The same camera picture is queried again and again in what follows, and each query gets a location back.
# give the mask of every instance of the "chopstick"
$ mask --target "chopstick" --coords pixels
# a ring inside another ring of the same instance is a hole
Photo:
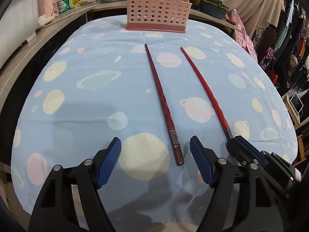
[[[208,84],[206,83],[205,79],[203,78],[203,75],[200,73],[200,71],[198,70],[198,68],[195,66],[194,62],[191,60],[191,58],[189,57],[189,55],[186,53],[186,51],[180,47],[182,53],[185,55],[186,59],[188,60],[188,62],[191,64],[195,74],[197,75],[198,79],[200,80],[206,94],[208,95],[210,101],[211,101],[211,104],[212,106],[214,107],[214,110],[218,116],[218,119],[220,121],[220,124],[221,124],[221,127],[224,131],[224,134],[227,138],[227,140],[233,138],[233,135],[231,133],[231,129],[229,127],[229,124],[228,122],[226,121],[224,115],[223,115],[223,112],[217,102],[217,100],[215,99],[211,89],[209,88]]]
[[[155,69],[154,62],[151,58],[147,44],[145,44],[145,49],[146,49],[146,52],[147,52],[147,57],[148,57],[148,60],[149,60],[152,76],[153,76],[154,81],[155,81],[154,83],[155,83],[157,93],[158,93],[158,96],[159,96],[159,99],[160,99],[161,109],[162,109],[162,112],[163,112],[163,115],[164,115],[166,127],[167,127],[168,134],[169,134],[169,137],[170,137],[170,141],[171,141],[176,165],[181,166],[181,165],[184,164],[184,159],[183,159],[183,155],[182,155],[182,152],[181,152],[181,148],[180,148],[180,144],[179,144],[179,141],[178,141],[175,126],[174,126],[174,123],[173,123],[173,120],[172,120],[172,117],[171,117],[170,110],[167,106],[166,98],[165,98],[164,93],[163,93],[163,89],[162,89],[162,86],[161,86],[161,83],[160,83],[160,80],[159,80],[159,76],[158,76],[157,71]]]

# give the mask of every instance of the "light blue bedsheet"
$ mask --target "light blue bedsheet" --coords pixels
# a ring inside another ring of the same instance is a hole
[[[125,27],[126,16],[88,22],[42,70],[15,132],[15,192],[31,213],[55,164],[77,166],[116,136],[122,152],[109,182],[99,190],[115,229],[195,231],[212,190],[202,182],[189,140],[197,135],[218,157],[227,158],[228,152],[217,116],[180,47],[203,74],[233,135],[243,135],[258,150],[275,152],[292,163],[297,155],[292,121],[263,70],[219,29],[191,20],[186,34]],[[145,43],[177,130],[184,166],[174,161]],[[77,214],[82,220],[80,207]]]

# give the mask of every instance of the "beige curtain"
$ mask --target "beige curtain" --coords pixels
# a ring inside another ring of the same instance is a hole
[[[247,34],[265,28],[266,23],[277,27],[283,0],[221,0],[230,9],[236,9],[245,25]]]

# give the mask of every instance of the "yellow package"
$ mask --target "yellow package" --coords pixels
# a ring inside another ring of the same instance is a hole
[[[73,0],[73,7],[74,8],[79,8],[82,6],[82,1],[83,0]]]

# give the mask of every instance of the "elderly woman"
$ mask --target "elderly woman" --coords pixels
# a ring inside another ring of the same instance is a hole
[[[278,82],[280,86],[277,88],[278,93],[280,96],[283,96],[289,91],[290,87],[290,77],[291,77],[291,70],[298,64],[297,58],[294,55],[291,55],[289,61],[286,62],[284,65],[279,66],[275,64],[274,71],[276,75],[278,75]]]

